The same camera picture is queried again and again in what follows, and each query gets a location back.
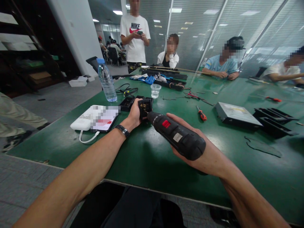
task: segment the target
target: white cable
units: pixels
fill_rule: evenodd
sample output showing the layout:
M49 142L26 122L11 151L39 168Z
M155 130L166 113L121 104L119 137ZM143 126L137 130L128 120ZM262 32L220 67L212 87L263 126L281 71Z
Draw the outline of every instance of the white cable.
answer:
M81 130L81 132L80 132L80 135L79 135L79 141L81 141L82 133L83 133L83 130ZM88 142L91 142L93 139L95 139L95 138L97 137L97 135L99 135L99 133L100 133L100 131L97 131L97 132L95 133L95 135L93 136L93 138L91 138L91 139L90 139L90 140L88 140L88 141L85 141L85 142L81 141L81 142L82 142L82 143L88 143Z

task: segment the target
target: white shirt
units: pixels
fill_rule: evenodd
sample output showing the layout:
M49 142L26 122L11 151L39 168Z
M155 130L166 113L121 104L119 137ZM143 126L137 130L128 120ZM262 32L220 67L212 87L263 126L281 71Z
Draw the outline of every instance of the white shirt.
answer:
M134 31L142 31L148 40L151 39L148 22L146 19L144 19L142 16L123 16L120 22L120 35L127 37ZM127 62L146 63L145 44L143 40L132 39L128 44Z
M277 73L278 75L292 75L292 74L299 74L300 68L298 66L291 66L290 68L286 68L284 66L284 62L281 62L279 64L275 64L269 68L267 68L264 73L260 76L261 79L271 81L270 77L268 77L269 74Z
M117 53L117 57L119 57L119 53L121 53L122 51L120 50L120 48L116 45L116 44L111 44L110 48L115 48L116 49L116 53Z
M164 61L166 52L161 52L158 57L157 57L157 64L162 63ZM180 60L180 58L178 57L177 54L173 55L169 55L169 65L171 68L175 68L176 65L178 64L178 61Z

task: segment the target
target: clear plastic cup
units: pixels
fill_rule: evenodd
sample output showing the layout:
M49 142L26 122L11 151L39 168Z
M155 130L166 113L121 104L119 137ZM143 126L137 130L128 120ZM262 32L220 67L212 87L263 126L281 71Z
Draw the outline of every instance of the clear plastic cup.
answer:
M159 91L161 90L162 86L157 84L151 85L151 97L152 98L158 98Z

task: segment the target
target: gray floor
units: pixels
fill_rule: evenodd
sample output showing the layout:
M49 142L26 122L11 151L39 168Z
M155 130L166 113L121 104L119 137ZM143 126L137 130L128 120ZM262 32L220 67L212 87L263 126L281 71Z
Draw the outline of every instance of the gray floor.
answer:
M112 75L128 73L126 66L108 67ZM100 91L101 85L96 78L85 87L70 87L68 83L63 82L42 89L39 94L25 94L13 100L49 122L54 122ZM0 120L33 130L33 134L37 132L34 128L14 120L3 117L0 117ZM0 138L0 147L4 144L5 140ZM55 167L0 153L0 228L11 227L60 172L61 169ZM207 205L174 196L163 197L180 206L186 227L222 227L213 222ZM71 212L63 227L70 227L82 203Z

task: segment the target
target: bottle cap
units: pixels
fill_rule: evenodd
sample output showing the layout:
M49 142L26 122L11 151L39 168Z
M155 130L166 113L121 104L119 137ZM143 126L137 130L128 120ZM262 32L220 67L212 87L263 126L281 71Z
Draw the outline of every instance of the bottle cap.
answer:
M105 60L104 59L97 58L96 60L97 60L98 64L105 64Z

